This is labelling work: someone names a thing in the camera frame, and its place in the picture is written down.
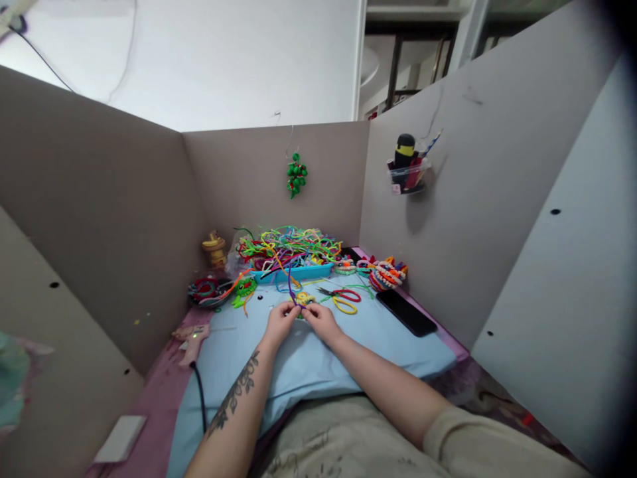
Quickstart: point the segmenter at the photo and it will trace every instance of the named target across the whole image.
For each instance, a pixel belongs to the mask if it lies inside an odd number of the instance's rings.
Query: black phone
[[[352,248],[343,249],[342,251],[340,251],[340,256],[341,257],[350,256],[354,262],[358,262],[362,259],[357,253],[354,252],[354,249]]]
[[[430,318],[407,302],[395,290],[379,292],[376,294],[376,299],[387,307],[396,319],[400,320],[416,337],[424,337],[438,330],[438,326]]]

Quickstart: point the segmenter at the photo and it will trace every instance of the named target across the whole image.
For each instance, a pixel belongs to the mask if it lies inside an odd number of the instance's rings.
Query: red scissors
[[[353,315],[353,314],[355,314],[358,311],[358,309],[355,308],[355,306],[353,306],[349,302],[345,302],[345,300],[352,301],[352,302],[360,302],[360,295],[358,295],[353,290],[339,289],[339,290],[335,290],[335,291],[329,291],[329,290],[323,289],[322,287],[318,287],[317,290],[319,292],[321,292],[322,294],[325,294],[325,295],[328,295],[329,297],[331,297],[332,301],[334,302],[334,304],[336,306],[336,308],[338,310],[340,310],[341,312]]]

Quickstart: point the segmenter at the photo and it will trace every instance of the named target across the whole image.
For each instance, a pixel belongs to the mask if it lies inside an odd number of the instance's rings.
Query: hand
[[[311,303],[301,313],[307,323],[314,329],[314,332],[328,347],[331,347],[336,340],[345,335],[334,320],[334,314],[327,307]]]
[[[291,302],[283,302],[270,311],[263,340],[269,341],[277,349],[290,333],[294,319],[301,313],[301,307]]]

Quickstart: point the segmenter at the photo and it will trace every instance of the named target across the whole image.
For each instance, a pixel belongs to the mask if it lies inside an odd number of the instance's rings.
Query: hanging ornament
[[[305,177],[307,176],[307,166],[299,162],[301,156],[294,153],[292,160],[292,163],[287,166],[287,175],[290,178],[287,181],[287,190],[290,191],[290,199],[299,194],[301,186],[305,186]]]

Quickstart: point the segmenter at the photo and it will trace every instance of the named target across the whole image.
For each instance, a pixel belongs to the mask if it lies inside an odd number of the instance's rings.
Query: blue tray
[[[301,268],[292,268],[292,277],[297,281],[304,281],[308,279],[317,279],[323,277],[329,277],[332,272],[332,266],[334,264],[325,264],[323,266],[306,266]],[[251,271],[250,274],[254,277],[257,283],[277,283],[287,282],[287,275],[282,270],[273,272],[265,279],[261,279],[261,276],[267,274],[268,271]]]

